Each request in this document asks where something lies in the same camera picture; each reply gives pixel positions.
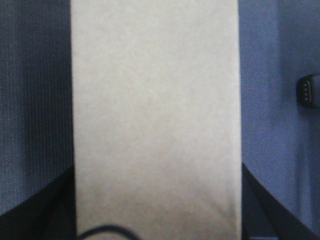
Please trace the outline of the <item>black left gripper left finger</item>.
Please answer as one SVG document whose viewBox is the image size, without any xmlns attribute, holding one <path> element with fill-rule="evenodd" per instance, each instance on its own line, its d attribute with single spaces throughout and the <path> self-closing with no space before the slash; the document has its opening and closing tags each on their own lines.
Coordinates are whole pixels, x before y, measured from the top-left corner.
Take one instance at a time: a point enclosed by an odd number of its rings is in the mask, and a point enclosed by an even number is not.
<svg viewBox="0 0 320 240">
<path fill-rule="evenodd" d="M 75 171 L 67 169 L 38 193 L 0 216 L 2 240 L 76 238 Z"/>
</svg>

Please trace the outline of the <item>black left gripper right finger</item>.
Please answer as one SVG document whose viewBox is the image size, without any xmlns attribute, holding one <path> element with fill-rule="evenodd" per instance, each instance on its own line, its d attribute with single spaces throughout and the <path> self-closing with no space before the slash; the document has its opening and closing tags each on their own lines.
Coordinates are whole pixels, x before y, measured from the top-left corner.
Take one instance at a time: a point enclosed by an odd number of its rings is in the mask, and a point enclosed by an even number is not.
<svg viewBox="0 0 320 240">
<path fill-rule="evenodd" d="M 318 240 L 242 166 L 243 240 Z"/>
</svg>

